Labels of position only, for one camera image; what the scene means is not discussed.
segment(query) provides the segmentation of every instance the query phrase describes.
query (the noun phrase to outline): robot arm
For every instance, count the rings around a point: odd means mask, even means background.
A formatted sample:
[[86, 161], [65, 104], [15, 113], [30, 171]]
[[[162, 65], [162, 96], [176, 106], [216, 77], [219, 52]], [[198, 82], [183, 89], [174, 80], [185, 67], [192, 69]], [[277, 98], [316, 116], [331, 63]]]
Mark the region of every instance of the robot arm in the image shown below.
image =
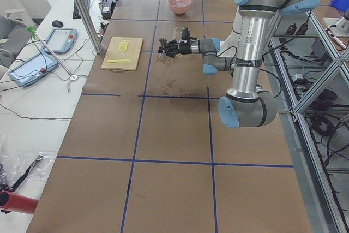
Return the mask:
[[[188, 29], [184, 30], [184, 34], [182, 32], [180, 43], [168, 43], [165, 53], [171, 57], [177, 53], [200, 53], [204, 73], [230, 71], [232, 84], [226, 95], [219, 100], [219, 115], [223, 124], [231, 128], [264, 126], [276, 116], [275, 99], [257, 84], [270, 21], [276, 12], [279, 15], [288, 15], [312, 10], [318, 6], [320, 0], [234, 1], [239, 6], [238, 20], [241, 20], [237, 53], [234, 56], [231, 55], [232, 52], [227, 51], [222, 54], [224, 57], [221, 57], [219, 40], [195, 40], [190, 37]], [[235, 30], [223, 46], [231, 46], [235, 38], [234, 33]]]

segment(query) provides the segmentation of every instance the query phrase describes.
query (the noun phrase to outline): red cylinder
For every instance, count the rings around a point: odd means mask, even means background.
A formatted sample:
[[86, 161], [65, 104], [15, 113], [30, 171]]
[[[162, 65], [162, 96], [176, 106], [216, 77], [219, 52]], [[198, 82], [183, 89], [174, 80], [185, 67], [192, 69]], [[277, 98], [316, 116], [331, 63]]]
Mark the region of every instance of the red cylinder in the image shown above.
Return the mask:
[[13, 192], [0, 192], [0, 210], [34, 214], [38, 202], [36, 199], [17, 195]]

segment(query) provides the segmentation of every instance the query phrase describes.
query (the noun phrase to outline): green clip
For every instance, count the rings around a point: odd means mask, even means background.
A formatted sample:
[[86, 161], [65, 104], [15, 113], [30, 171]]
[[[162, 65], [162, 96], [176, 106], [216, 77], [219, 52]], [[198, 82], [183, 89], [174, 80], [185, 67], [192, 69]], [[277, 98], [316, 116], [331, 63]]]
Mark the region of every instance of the green clip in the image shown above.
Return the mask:
[[33, 34], [33, 38], [36, 39], [35, 29], [32, 26], [28, 27], [27, 29], [28, 29], [29, 32], [31, 32]]

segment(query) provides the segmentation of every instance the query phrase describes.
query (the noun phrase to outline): brown tabletop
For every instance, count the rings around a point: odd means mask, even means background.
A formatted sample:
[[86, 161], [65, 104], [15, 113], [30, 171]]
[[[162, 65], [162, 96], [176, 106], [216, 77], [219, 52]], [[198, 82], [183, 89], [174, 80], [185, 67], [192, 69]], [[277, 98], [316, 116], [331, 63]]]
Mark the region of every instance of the brown tabletop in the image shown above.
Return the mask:
[[[118, 1], [102, 46], [142, 37], [138, 69], [102, 71], [105, 52], [96, 56], [27, 232], [312, 232], [279, 116], [226, 128], [229, 74], [203, 75], [200, 55], [156, 52], [175, 27], [224, 40], [234, 1], [192, 0], [181, 16], [166, 1]], [[333, 15], [322, 4], [315, 13]], [[270, 90], [263, 72], [259, 82]]]

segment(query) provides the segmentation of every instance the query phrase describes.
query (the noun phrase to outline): gray chair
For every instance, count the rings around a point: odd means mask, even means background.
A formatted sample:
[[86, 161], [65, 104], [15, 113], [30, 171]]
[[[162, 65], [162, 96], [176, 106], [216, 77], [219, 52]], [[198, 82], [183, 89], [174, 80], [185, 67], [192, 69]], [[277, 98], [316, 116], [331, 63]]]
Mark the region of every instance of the gray chair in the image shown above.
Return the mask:
[[9, 68], [31, 37], [25, 23], [0, 16], [0, 65]]

